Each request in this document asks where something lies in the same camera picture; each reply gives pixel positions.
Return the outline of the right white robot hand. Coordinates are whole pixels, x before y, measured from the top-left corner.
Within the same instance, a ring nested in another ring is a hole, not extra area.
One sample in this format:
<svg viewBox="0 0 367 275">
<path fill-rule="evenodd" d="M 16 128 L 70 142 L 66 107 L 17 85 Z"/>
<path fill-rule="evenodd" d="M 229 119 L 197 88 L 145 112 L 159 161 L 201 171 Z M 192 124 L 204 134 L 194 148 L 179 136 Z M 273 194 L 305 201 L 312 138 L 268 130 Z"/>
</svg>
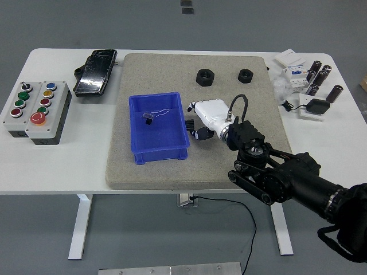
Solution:
<svg viewBox="0 0 367 275">
<path fill-rule="evenodd" d="M 222 142 L 227 141 L 229 126 L 235 117 L 222 99 L 191 102 L 188 112 L 192 110 L 204 124 L 204 127 L 190 131 L 196 140 L 210 139 L 217 134 Z"/>
</svg>

